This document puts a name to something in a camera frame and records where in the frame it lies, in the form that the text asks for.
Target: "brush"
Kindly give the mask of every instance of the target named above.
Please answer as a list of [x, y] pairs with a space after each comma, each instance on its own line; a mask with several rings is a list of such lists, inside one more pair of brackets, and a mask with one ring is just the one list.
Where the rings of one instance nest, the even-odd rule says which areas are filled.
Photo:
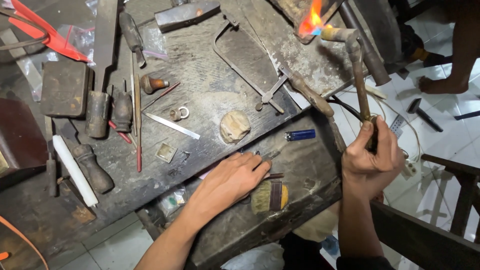
[[280, 211], [288, 202], [288, 189], [281, 181], [263, 181], [250, 196], [254, 214]]

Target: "foot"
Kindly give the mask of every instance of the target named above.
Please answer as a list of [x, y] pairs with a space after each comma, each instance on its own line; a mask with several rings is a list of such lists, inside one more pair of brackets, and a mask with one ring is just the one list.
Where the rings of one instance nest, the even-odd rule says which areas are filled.
[[426, 94], [461, 94], [468, 90], [468, 84], [453, 83], [452, 80], [431, 80], [422, 76], [419, 80], [420, 91]]

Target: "white candle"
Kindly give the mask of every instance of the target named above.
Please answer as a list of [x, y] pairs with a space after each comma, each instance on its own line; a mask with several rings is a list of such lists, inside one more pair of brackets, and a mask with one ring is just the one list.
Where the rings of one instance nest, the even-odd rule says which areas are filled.
[[68, 173], [72, 177], [73, 182], [75, 182], [78, 191], [80, 192], [80, 194], [82, 194], [85, 204], [88, 207], [96, 205], [98, 203], [98, 199], [96, 198], [95, 193], [90, 187], [90, 184], [85, 179], [85, 176], [80, 170], [80, 167], [78, 167], [77, 162], [73, 159], [73, 156], [70, 153], [67, 145], [63, 141], [63, 138], [60, 135], [54, 135], [52, 139], [55, 151], [57, 152], [63, 164], [65, 164], [65, 167], [67, 168]]

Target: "hammer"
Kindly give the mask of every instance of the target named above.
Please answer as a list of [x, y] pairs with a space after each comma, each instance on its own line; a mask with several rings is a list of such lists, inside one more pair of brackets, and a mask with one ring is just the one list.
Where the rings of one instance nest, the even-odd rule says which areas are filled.
[[408, 113], [416, 113], [420, 118], [422, 118], [429, 126], [431, 126], [435, 131], [442, 132], [441, 128], [428, 114], [420, 109], [421, 98], [414, 99], [408, 108]]

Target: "silver ring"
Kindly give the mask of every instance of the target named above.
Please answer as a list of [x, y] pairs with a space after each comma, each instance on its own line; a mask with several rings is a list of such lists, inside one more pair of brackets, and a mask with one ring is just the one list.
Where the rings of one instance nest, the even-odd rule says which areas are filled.
[[[183, 113], [181, 112], [181, 110], [186, 110], [186, 111], [187, 111], [187, 114], [183, 115]], [[180, 111], [180, 119], [185, 119], [185, 118], [187, 118], [187, 117], [190, 115], [190, 111], [188, 110], [187, 107], [179, 107], [179, 111]]]

